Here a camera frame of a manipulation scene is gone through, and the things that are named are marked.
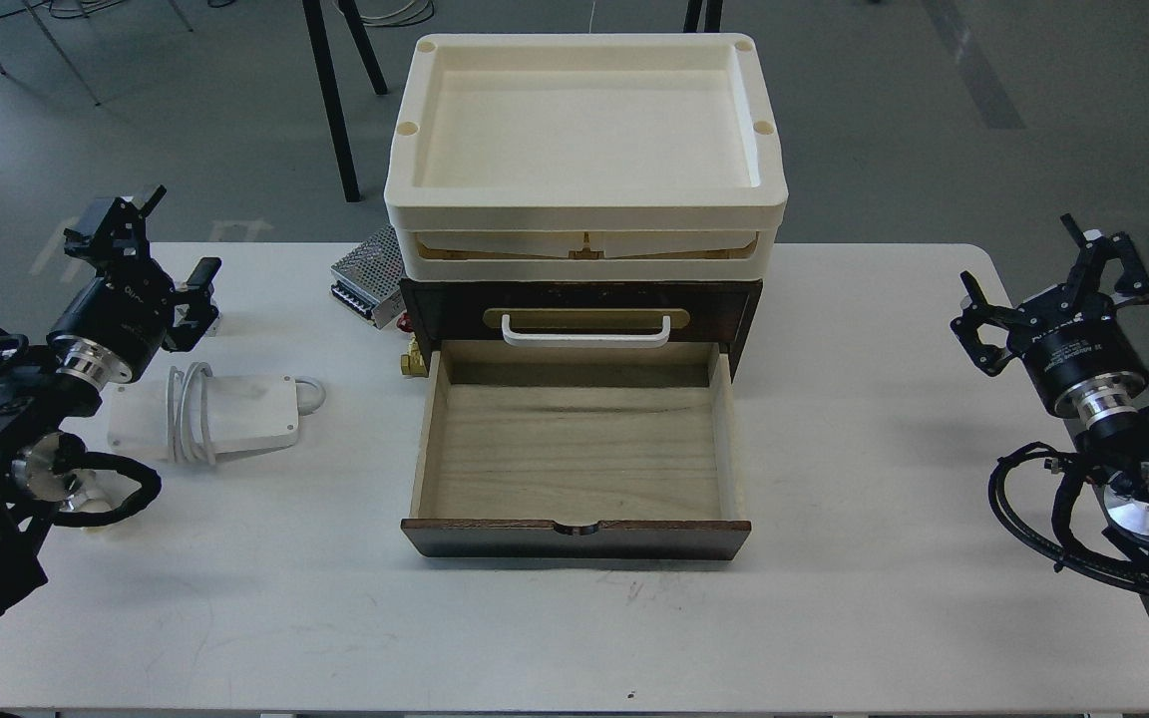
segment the open drawer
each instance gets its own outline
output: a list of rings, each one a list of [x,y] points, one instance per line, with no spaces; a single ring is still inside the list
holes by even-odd
[[[425,556],[730,559],[751,531],[719,345],[444,341],[429,372]]]

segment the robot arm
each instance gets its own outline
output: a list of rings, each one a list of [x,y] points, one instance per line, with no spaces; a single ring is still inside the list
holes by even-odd
[[[201,260],[178,289],[149,258],[145,218],[163,193],[160,186],[141,208],[122,199],[93,201],[64,233],[64,253],[92,264],[97,275],[61,314],[46,345],[0,330],[0,616],[46,582],[37,556],[52,526],[113,524],[159,494],[154,470],[92,453],[59,426],[95,414],[106,383],[137,381],[160,346],[191,350],[218,315],[210,283],[219,260]],[[68,510],[97,469],[123,473],[140,487],[109,510]]]
[[[1116,322],[1123,306],[1149,304],[1149,276],[1126,233],[1087,238],[1070,215],[1062,218],[1080,248],[1065,283],[1009,309],[987,303],[977,280],[962,273],[966,296],[951,330],[972,363],[997,376],[1020,360],[1046,412],[1080,419],[1075,453],[1032,443],[1000,458],[988,499],[995,517],[1026,546],[1086,577],[1149,595],[1149,406],[1134,399],[1149,372]],[[1113,294],[1100,291],[1109,262],[1121,264]],[[1004,346],[985,343],[985,324],[1008,331]],[[1025,461],[1043,460],[1062,485],[1050,510],[1054,539],[1019,518],[1004,494],[1009,472]],[[1071,531],[1071,510],[1085,487],[1093,487],[1108,528],[1103,532],[1125,558],[1086,548]]]

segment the white drawer handle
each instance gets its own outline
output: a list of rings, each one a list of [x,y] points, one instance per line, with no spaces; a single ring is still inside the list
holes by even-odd
[[[656,349],[668,343],[671,335],[671,317],[662,316],[662,330],[657,333],[517,333],[511,331],[510,317],[499,319],[502,340],[514,346],[569,346],[576,349]]]

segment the white tray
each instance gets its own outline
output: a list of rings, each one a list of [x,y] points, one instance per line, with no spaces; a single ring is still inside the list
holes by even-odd
[[[418,280],[753,280],[778,132],[747,36],[433,34],[384,199]]]

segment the white power adapter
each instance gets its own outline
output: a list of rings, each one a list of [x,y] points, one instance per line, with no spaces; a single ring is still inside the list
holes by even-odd
[[[311,401],[298,385],[314,387]],[[175,366],[168,381],[118,386],[109,395],[109,448],[139,461],[207,461],[237,450],[284,449],[300,437],[300,417],[325,400],[309,377],[215,377],[210,366]]]

